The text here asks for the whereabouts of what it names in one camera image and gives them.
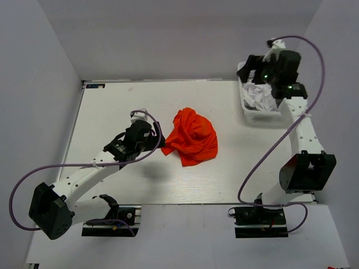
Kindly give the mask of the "blue label sticker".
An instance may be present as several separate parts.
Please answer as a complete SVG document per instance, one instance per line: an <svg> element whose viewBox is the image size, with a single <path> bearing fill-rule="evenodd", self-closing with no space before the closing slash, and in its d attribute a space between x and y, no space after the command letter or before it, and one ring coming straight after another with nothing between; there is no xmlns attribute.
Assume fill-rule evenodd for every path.
<svg viewBox="0 0 359 269"><path fill-rule="evenodd" d="M86 89L103 89L105 84L87 84Z"/></svg>

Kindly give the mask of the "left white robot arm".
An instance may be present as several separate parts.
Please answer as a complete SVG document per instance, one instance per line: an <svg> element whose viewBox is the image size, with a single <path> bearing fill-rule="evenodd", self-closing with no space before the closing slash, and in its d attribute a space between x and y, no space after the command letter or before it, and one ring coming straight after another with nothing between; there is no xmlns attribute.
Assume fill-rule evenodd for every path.
<svg viewBox="0 0 359 269"><path fill-rule="evenodd" d="M143 152L153 153L164 147L165 139L158 121L150 124L134 121L98 153L92 163L80 168L65 180L51 185L39 184L33 194L29 216L46 236L55 240L75 224L114 225L126 227L134 218L126 218L117 201L107 194L96 194L89 200L80 198L98 183L138 162Z"/></svg>

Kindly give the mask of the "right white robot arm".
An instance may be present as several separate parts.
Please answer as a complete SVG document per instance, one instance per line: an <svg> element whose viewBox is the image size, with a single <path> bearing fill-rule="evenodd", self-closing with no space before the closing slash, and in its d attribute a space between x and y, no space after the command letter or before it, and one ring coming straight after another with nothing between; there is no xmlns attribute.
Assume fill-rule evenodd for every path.
<svg viewBox="0 0 359 269"><path fill-rule="evenodd" d="M312 125L307 91L297 82L300 61L300 54L292 50L268 57L250 55L237 72L242 82L253 72L254 83L271 86L271 95L287 127L283 136L291 143L292 156L280 169L278 183L247 203L255 206L254 219L262 224L273 218L272 208L294 204L297 197L322 190L337 164L335 155L324 150Z"/></svg>

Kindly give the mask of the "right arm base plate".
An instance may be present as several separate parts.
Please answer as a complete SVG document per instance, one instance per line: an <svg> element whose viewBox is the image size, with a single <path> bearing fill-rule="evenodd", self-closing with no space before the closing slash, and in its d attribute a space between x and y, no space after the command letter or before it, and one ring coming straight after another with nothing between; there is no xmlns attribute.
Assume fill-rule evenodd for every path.
<svg viewBox="0 0 359 269"><path fill-rule="evenodd" d="M234 218L234 232L237 239L288 237L283 209L231 207L228 215Z"/></svg>

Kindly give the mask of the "white plastic basket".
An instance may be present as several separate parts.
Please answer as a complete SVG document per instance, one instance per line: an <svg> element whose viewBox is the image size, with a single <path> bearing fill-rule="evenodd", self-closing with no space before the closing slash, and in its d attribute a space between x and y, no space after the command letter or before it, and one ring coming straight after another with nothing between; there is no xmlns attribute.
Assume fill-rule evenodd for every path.
<svg viewBox="0 0 359 269"><path fill-rule="evenodd" d="M254 71L251 71L250 78L247 82L252 82L251 79L254 75ZM239 83L239 91L240 91L240 99L241 99L241 107L243 109L244 116L248 122L248 124L258 127L273 127L273 128L283 128L284 122L281 113L278 111L274 112L264 112L257 111L255 109L249 108L243 99L243 83L238 78Z"/></svg>

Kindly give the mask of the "white t shirt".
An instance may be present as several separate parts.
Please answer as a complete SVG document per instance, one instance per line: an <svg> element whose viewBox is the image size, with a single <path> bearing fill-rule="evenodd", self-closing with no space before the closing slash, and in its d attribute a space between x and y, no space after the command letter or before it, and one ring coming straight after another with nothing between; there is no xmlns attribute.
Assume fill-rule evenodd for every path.
<svg viewBox="0 0 359 269"><path fill-rule="evenodd" d="M271 94L269 84L253 84L247 82L242 85L243 99L245 104L257 111L274 112L277 111L276 101Z"/></svg>

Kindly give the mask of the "orange t shirt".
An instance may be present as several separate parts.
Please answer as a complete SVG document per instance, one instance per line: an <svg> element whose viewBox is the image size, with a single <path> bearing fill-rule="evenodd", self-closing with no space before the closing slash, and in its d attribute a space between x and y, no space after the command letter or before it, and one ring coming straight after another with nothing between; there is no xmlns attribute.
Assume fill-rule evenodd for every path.
<svg viewBox="0 0 359 269"><path fill-rule="evenodd" d="M165 140L162 153L176 151L183 167L216 158L218 138L212 123L192 108L183 108L173 119L173 131Z"/></svg>

